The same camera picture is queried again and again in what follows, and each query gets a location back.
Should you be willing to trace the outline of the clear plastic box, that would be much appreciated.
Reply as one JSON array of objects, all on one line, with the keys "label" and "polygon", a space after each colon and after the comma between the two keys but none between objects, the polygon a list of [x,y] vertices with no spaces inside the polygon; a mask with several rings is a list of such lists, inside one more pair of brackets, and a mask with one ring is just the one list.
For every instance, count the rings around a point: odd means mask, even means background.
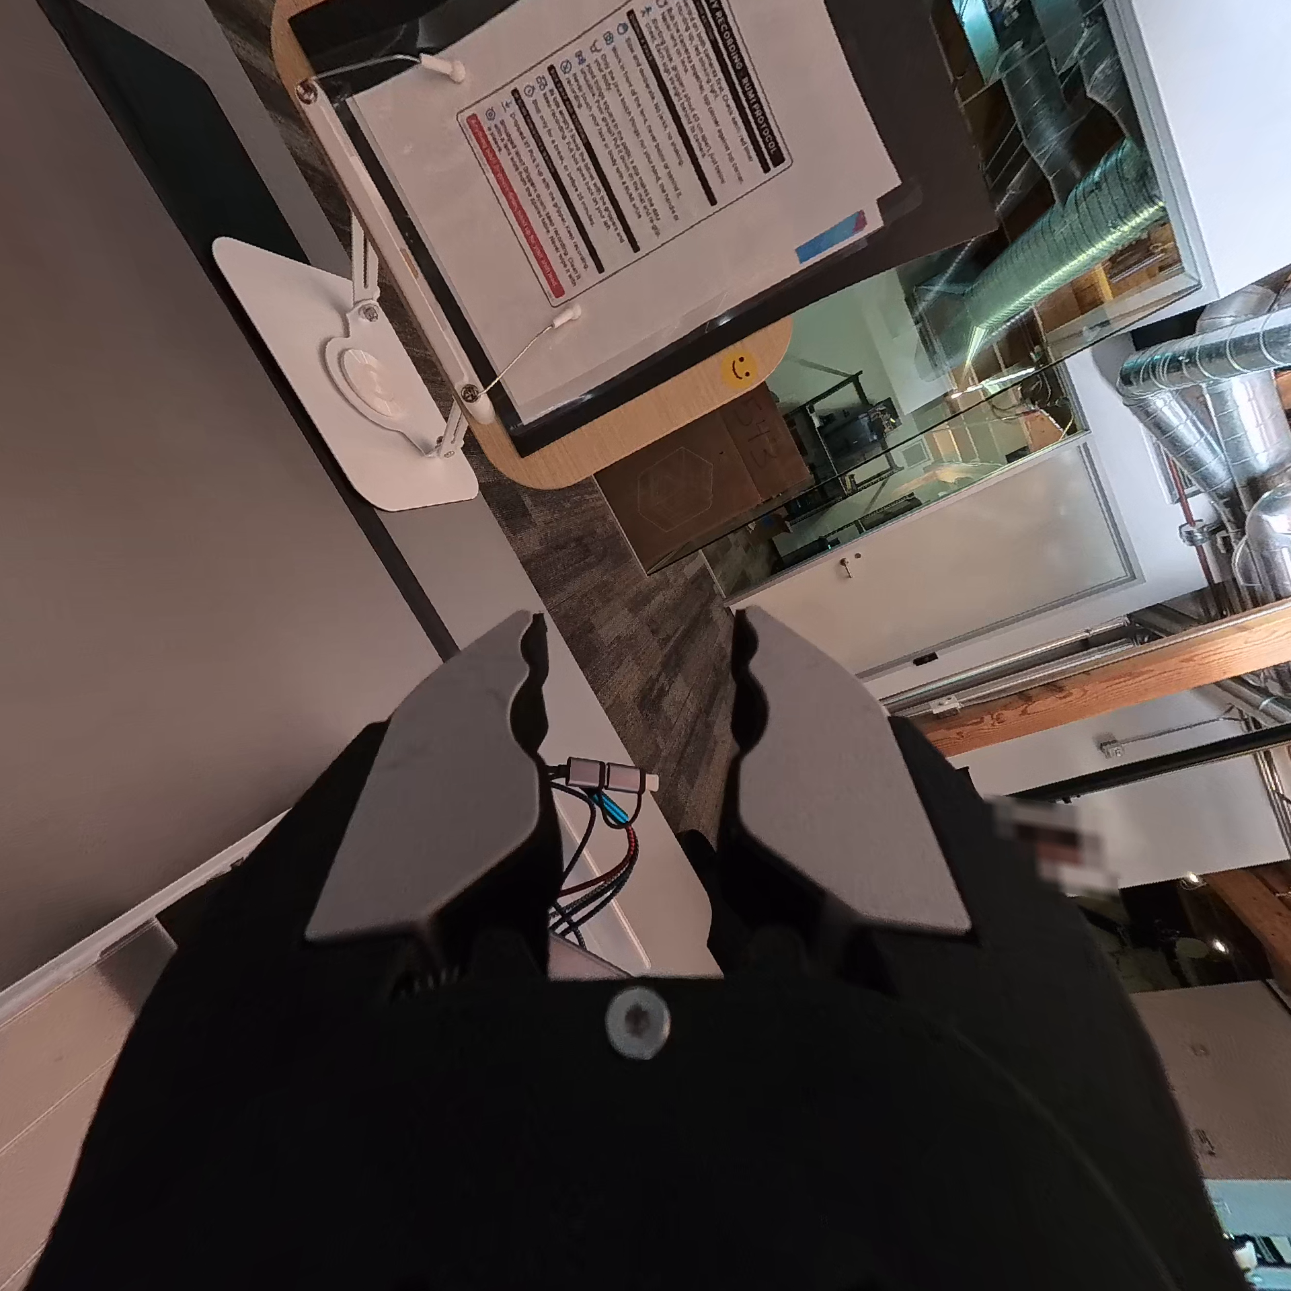
[{"label": "clear plastic box", "polygon": [[[48,1240],[106,1082],[176,953],[164,913],[245,861],[279,817],[3,990],[3,1287],[22,1289]],[[629,973],[717,973],[711,906],[666,817],[647,802],[627,893],[593,921],[593,955]]]}]

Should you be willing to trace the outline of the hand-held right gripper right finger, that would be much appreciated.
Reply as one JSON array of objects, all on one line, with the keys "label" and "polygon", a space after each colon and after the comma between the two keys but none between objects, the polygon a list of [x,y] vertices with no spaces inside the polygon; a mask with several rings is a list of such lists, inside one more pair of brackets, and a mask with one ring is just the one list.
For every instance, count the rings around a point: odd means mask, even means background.
[{"label": "hand-held right gripper right finger", "polygon": [[972,915],[899,746],[863,682],[762,607],[734,633],[736,757],[721,857],[773,904],[822,900],[865,926],[969,934]]}]

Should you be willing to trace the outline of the laminated instruction sheet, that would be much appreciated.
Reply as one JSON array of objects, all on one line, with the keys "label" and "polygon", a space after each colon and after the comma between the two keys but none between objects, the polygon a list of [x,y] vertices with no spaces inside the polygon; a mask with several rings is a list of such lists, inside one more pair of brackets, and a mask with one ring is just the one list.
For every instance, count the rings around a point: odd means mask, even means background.
[{"label": "laminated instruction sheet", "polygon": [[350,109],[527,430],[884,225],[824,2],[516,2]]}]

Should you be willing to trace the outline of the wooden ceiling beam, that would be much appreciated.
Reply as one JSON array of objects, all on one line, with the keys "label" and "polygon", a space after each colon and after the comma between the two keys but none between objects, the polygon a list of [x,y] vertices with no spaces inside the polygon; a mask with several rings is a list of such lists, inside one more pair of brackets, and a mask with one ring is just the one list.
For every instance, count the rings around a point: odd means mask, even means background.
[{"label": "wooden ceiling beam", "polygon": [[1290,601],[1136,646],[1111,661],[961,712],[916,716],[946,755],[963,755],[1290,661]]}]

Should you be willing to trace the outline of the spiral metal duct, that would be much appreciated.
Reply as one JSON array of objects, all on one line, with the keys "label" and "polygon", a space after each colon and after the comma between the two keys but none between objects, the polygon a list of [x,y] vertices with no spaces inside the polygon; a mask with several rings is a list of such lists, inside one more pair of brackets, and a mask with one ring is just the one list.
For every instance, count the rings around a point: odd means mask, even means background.
[{"label": "spiral metal duct", "polygon": [[969,287],[944,331],[948,364],[972,361],[1036,302],[1085,276],[1164,222],[1151,154],[1127,137],[1064,203],[1036,220]]}]

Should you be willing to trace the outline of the instruction sheet on white stand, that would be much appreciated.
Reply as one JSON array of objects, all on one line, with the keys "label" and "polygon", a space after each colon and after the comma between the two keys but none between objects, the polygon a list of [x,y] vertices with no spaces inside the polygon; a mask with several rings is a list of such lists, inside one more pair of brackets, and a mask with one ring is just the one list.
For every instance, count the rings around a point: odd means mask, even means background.
[{"label": "instruction sheet on white stand", "polygon": [[[317,2],[290,24],[309,54],[315,75],[328,77],[330,92],[343,105],[364,160],[379,165],[352,115],[350,101],[414,66],[414,56],[441,73],[461,79],[463,66],[444,54],[516,2]],[[865,282],[916,257],[948,250],[995,229],[997,218],[984,180],[978,148],[963,116],[944,49],[927,2],[826,2],[841,34],[845,54],[880,137],[901,175],[901,186],[880,203],[884,225],[871,235],[803,267],[790,282],[768,291],[730,318],[691,333],[659,359],[598,389],[572,408],[520,430],[501,419],[486,393],[482,421],[499,419],[523,457],[555,443],[593,419],[627,404],[666,380],[741,342],[754,331],[792,318],[847,286]],[[480,357],[467,338],[465,319],[448,301],[448,289],[431,265],[429,250],[397,201],[394,184],[379,165],[379,184],[392,203],[431,289],[437,295],[469,361]]]}]

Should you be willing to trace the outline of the silver insulated duct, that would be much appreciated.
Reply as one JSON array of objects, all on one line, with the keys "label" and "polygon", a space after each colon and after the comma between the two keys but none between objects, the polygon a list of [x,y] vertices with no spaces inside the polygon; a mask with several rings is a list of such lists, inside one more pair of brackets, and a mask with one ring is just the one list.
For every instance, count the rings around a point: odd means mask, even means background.
[{"label": "silver insulated duct", "polygon": [[1134,353],[1125,406],[1217,509],[1252,605],[1290,598],[1290,280],[1204,308],[1190,334]]}]

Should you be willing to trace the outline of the white door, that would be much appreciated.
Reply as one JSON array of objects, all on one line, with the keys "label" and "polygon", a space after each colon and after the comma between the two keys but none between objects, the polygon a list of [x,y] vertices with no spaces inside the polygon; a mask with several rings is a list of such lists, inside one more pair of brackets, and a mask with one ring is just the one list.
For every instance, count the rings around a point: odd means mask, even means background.
[{"label": "white door", "polygon": [[1089,443],[1051,447],[736,598],[862,676],[1138,579]]}]

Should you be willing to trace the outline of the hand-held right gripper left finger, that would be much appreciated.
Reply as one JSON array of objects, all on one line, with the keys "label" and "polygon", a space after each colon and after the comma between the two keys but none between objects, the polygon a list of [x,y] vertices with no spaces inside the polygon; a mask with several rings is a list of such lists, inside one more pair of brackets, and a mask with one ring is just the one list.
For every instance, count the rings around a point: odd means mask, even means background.
[{"label": "hand-held right gripper left finger", "polygon": [[495,926],[550,941],[548,675],[548,620],[518,611],[412,690],[386,727],[307,941],[474,943]]}]

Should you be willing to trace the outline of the cardboard box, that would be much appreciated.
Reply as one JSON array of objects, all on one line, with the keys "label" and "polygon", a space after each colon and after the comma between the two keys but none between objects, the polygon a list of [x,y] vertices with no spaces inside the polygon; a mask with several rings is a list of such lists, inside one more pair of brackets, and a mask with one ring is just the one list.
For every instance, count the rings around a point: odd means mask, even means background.
[{"label": "cardboard box", "polygon": [[813,472],[777,396],[760,383],[595,477],[653,575],[754,520]]}]

